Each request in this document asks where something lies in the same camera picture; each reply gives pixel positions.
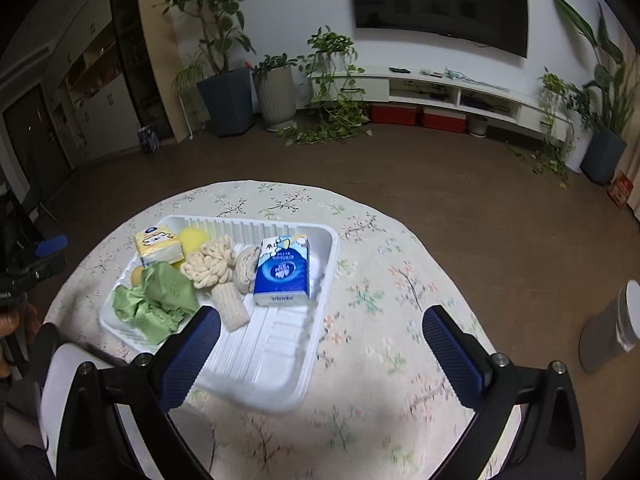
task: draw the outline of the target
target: crumpled green paper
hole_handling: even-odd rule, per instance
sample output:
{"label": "crumpled green paper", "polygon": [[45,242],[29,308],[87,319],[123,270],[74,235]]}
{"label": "crumpled green paper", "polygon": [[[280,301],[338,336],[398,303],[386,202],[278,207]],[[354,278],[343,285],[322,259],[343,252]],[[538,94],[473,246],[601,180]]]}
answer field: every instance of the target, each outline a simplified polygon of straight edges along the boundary
{"label": "crumpled green paper", "polygon": [[140,285],[118,285],[113,291],[116,316],[133,322],[154,345],[174,333],[182,318],[192,316],[199,308],[191,280],[166,262],[144,269]]}

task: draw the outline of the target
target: brown floor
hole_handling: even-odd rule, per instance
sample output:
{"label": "brown floor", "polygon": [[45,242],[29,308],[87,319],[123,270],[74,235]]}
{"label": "brown floor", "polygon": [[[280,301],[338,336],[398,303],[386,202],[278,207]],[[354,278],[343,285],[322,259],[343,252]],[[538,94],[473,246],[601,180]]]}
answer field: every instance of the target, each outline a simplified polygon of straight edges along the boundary
{"label": "brown floor", "polygon": [[[494,140],[375,125],[345,144],[292,146],[254,128],[197,137],[81,171],[52,204],[68,235],[64,276],[31,295],[41,312],[112,229],[176,193],[224,180],[318,186],[366,203],[413,231],[453,279],[494,345],[521,365],[567,363],[577,391],[588,478],[599,479],[640,420],[640,350],[593,375],[577,343],[589,316],[638,277],[640,235],[628,209],[583,176],[567,189]],[[289,155],[286,164],[274,164]],[[82,218],[91,217],[90,224]]]}

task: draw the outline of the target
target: table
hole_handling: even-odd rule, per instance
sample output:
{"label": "table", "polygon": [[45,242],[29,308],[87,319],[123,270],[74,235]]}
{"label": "table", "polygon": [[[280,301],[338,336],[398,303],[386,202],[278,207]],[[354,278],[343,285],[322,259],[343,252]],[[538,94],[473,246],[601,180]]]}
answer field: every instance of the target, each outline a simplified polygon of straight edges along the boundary
{"label": "table", "polygon": [[[101,330],[100,306],[135,251],[133,236],[171,214],[327,224],[340,235],[338,266],[318,359],[302,405],[284,416],[248,412],[192,389],[171,416],[216,480],[427,479],[473,412],[460,405],[420,329],[442,304],[464,332],[495,351],[468,304],[400,222],[324,189],[222,182],[152,206],[118,227],[78,266],[47,320],[71,339],[131,361]],[[514,408],[481,478],[499,471],[516,435]]]}

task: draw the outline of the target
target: white tv cabinet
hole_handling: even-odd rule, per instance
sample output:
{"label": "white tv cabinet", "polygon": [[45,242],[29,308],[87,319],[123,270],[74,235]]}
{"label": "white tv cabinet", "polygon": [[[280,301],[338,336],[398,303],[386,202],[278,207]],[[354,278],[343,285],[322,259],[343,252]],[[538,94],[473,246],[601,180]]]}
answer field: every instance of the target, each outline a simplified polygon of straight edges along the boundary
{"label": "white tv cabinet", "polygon": [[[517,133],[540,138],[547,129],[545,114],[531,96],[491,86],[468,83],[459,79],[422,75],[419,69],[408,68],[409,74],[391,72],[388,68],[364,66],[363,73],[353,75],[355,88],[362,88],[362,99],[378,103],[411,103],[433,108],[447,108],[466,114],[483,116],[488,123]],[[336,72],[336,86],[346,81],[346,72]],[[314,90],[318,85],[310,76]],[[493,110],[465,105],[466,98],[475,98],[490,104]],[[564,141],[571,125],[564,115],[556,116],[553,135]]]}

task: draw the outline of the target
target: metal screw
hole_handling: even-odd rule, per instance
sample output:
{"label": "metal screw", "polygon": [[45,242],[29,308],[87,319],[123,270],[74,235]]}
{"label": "metal screw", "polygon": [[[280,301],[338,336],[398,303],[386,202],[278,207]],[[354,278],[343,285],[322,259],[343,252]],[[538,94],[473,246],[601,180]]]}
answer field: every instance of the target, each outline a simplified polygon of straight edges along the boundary
{"label": "metal screw", "polygon": [[504,368],[509,364],[509,358],[505,354],[494,354],[491,356],[491,359],[496,363],[500,368]]}
{"label": "metal screw", "polygon": [[78,367],[78,373],[80,375],[87,375],[95,368],[95,365],[91,361],[85,361]]}
{"label": "metal screw", "polygon": [[566,366],[563,362],[553,361],[553,363],[551,363],[551,367],[554,369],[556,374],[562,375],[566,372]]}
{"label": "metal screw", "polygon": [[153,354],[149,354],[147,352],[143,354],[138,354],[134,357],[133,364],[135,364],[136,366],[147,366],[151,362],[151,359],[153,358],[154,358]]}

